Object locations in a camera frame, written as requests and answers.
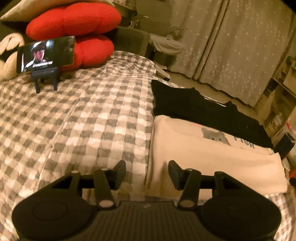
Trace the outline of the black and white raglan shirt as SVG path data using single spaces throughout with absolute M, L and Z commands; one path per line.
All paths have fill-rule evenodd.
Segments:
M 256 120 L 232 102 L 212 101 L 193 88 L 151 82 L 154 95 L 149 162 L 145 193 L 178 199 L 168 163 L 212 176 L 222 171 L 260 194 L 287 192 L 280 154 Z

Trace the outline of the grey checkered quilt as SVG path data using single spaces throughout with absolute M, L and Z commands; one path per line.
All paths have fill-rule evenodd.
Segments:
M 144 194 L 156 79 L 152 61 L 116 51 L 95 68 L 65 72 L 40 93 L 23 75 L 1 83 L 1 240 L 17 240 L 11 212 L 24 198 L 77 170 L 125 160 L 118 201 Z

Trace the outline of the black floor bin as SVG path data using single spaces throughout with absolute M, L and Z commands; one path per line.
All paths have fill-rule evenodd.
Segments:
M 280 155 L 281 160 L 287 157 L 289 152 L 295 146 L 295 139 L 290 133 L 285 133 L 280 141 L 275 145 L 273 151 Z

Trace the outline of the white cardboard box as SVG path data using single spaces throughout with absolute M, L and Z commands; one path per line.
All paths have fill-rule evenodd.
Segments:
M 286 133 L 295 139 L 295 115 L 289 116 L 279 131 L 271 138 L 273 145 L 276 146 Z

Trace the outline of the wooden shelf unit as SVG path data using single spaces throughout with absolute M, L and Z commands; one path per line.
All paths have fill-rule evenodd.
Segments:
M 286 57 L 279 73 L 273 76 L 255 106 L 270 137 L 290 118 L 295 109 L 295 57 Z

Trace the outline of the dark blue phone stand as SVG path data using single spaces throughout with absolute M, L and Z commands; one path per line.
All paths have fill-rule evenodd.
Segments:
M 30 74 L 30 77 L 31 80 L 34 82 L 36 94 L 39 94 L 41 90 L 38 80 L 40 80 L 41 83 L 44 83 L 44 81 L 48 79 L 51 81 L 51 84 L 53 85 L 53 90 L 58 90 L 58 83 L 60 81 L 60 72 L 58 67 L 35 70 Z

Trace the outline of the lower red puffy cushion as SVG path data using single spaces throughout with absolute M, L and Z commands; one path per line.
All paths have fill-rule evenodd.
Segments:
M 97 66 L 114 52 L 114 44 L 104 35 L 77 36 L 75 41 L 74 62 L 60 67 L 62 72 Z

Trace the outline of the red puffy cushion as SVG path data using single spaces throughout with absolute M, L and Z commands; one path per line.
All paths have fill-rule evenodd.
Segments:
M 79 2 L 37 16 L 27 25 L 26 35 L 33 40 L 100 35 L 115 29 L 120 22 L 119 11 L 110 5 Z
M 77 36 L 75 41 L 74 62 L 60 67 L 62 72 L 97 66 L 114 52 L 114 44 L 104 35 Z

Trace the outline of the grey office chair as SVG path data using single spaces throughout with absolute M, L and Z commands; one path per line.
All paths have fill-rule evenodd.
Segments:
M 157 75 L 166 81 L 170 80 L 165 61 L 155 59 L 156 55 L 176 56 L 184 51 L 185 46 L 177 41 L 176 35 L 187 28 L 173 26 L 171 1 L 136 1 L 136 15 L 129 27 L 149 33 L 149 50 L 147 57 L 154 62 Z

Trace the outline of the smartphone playing video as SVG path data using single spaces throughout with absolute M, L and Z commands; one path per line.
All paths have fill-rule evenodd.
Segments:
M 74 63 L 75 37 L 67 36 L 32 42 L 18 48 L 18 75 L 45 68 L 70 66 Z

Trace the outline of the grey star curtain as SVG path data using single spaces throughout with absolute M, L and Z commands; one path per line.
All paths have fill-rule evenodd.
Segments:
M 171 23 L 185 49 L 180 73 L 255 106 L 295 36 L 295 12 L 283 1 L 173 1 Z

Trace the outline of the dark grey sofa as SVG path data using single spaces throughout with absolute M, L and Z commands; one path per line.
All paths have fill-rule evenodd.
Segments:
M 105 33 L 105 36 L 112 41 L 116 51 L 140 56 L 145 56 L 150 39 L 150 34 L 145 31 L 121 26 Z

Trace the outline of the upper red puffy cushion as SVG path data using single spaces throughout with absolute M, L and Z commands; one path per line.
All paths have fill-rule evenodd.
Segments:
M 115 29 L 120 22 L 119 11 L 110 5 L 79 2 L 37 16 L 27 25 L 26 35 L 33 40 L 100 35 Z

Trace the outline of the white plush toy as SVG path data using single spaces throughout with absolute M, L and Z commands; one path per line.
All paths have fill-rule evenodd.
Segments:
M 16 59 L 18 48 L 25 41 L 20 33 L 11 33 L 1 40 L 1 82 L 16 77 Z

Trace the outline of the white striped pillow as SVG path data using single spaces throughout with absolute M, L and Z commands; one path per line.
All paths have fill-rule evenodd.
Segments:
M 1 21 L 29 22 L 49 9 L 57 6 L 77 3 L 75 0 L 25 0 L 20 1 L 7 13 L 1 16 Z

